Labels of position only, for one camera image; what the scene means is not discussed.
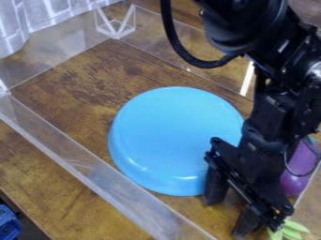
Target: blue bowl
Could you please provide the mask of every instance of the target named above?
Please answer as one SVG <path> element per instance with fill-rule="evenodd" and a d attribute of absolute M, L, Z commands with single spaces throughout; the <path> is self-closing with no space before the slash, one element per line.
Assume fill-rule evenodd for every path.
<path fill-rule="evenodd" d="M 113 119 L 108 148 L 121 173 L 141 187 L 173 196 L 204 189 L 211 137 L 232 145 L 243 119 L 228 102 L 199 89 L 164 87 L 135 97 Z"/>

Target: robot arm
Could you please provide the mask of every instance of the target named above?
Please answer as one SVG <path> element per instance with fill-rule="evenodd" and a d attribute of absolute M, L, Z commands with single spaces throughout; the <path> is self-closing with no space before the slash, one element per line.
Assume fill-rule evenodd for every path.
<path fill-rule="evenodd" d="M 315 27 L 299 21 L 286 0 L 195 0 L 195 3 L 202 8 L 210 43 L 227 54 L 219 61 L 211 61 L 212 68 L 236 55 L 246 55 L 255 66 L 254 104 L 242 127 L 240 143 L 234 147 L 212 138 L 206 154 L 210 167 L 204 200 L 207 204 L 220 202 L 227 188 L 242 196 L 247 208 L 232 230 L 232 235 L 242 238 L 262 226 L 276 231 L 293 213 L 279 176 L 297 144 L 318 131 L 321 40 Z M 184 58 L 168 29 L 168 7 L 171 1 L 161 0 L 169 43 Z"/>

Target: wooden table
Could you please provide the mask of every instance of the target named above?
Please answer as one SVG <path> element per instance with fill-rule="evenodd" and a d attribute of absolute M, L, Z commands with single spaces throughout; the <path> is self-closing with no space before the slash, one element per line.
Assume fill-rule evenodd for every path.
<path fill-rule="evenodd" d="M 155 8 L 155 1 L 139 3 Z M 195 20 L 195 8 L 190 12 L 191 15 L 176 11 L 177 18 Z M 234 67 L 243 68 L 246 64 L 238 60 Z M 172 85 L 211 91 L 248 116 L 248 99 L 116 40 L 103 42 L 14 87 L 12 95 L 113 165 L 105 139 L 119 108 L 141 92 Z M 2 122 L 0 129 L 0 188 L 49 238 L 151 239 Z M 232 192 L 211 207 L 204 207 L 200 197 L 152 194 L 218 239 L 231 239 L 243 208 Z M 248 239 L 264 238 L 259 232 Z"/>

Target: transparent acrylic wall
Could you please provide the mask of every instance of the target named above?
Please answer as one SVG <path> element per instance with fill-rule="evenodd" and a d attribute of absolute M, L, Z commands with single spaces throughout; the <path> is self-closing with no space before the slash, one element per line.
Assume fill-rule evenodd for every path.
<path fill-rule="evenodd" d="M 104 7 L 103 10 L 111 20 L 121 22 L 128 6 L 115 5 Z M 136 186 L 104 160 L 53 127 L 33 109 L 24 105 L 18 95 L 14 95 L 18 84 L 26 84 L 28 81 L 32 85 L 36 75 L 109 39 L 96 31 L 95 20 L 99 22 L 96 19 L 99 16 L 95 14 L 88 12 L 40 31 L 30 36 L 21 52 L 0 60 L 0 79 L 12 91 L 12 95 L 8 91 L 0 98 L 1 120 L 155 238 L 214 239 L 215 235 L 210 236 L 171 207 Z M 177 35 L 190 51 L 204 59 L 218 58 L 220 53 L 208 45 L 203 32 L 180 22 L 175 24 Z M 243 89 L 243 95 L 251 97 L 252 81 L 250 81 L 248 63 L 238 59 L 235 65 L 231 63 L 226 68 L 206 71 L 187 66 L 171 50 L 157 14 L 135 7 L 135 31 L 119 40 L 234 93 L 239 93 L 242 87 L 248 86 L 248 91 Z M 319 186 L 319 172 L 317 172 L 305 192 L 306 197 L 301 196 L 295 203 L 297 211 L 293 216 L 294 220 L 310 228 L 310 239 L 321 237 L 317 227 L 321 216 L 317 202 L 319 191 L 315 191 Z"/>

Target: purple object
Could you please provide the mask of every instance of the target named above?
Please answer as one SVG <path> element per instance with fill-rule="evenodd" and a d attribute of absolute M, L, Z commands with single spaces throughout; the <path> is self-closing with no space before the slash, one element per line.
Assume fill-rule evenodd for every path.
<path fill-rule="evenodd" d="M 317 157 L 306 144 L 301 141 L 290 159 L 288 169 L 294 174 L 306 174 L 311 171 L 315 164 Z M 310 178 L 311 174 L 298 177 L 291 175 L 287 170 L 283 171 L 280 175 L 280 186 L 288 197 L 298 196 L 301 194 L 309 184 Z"/>

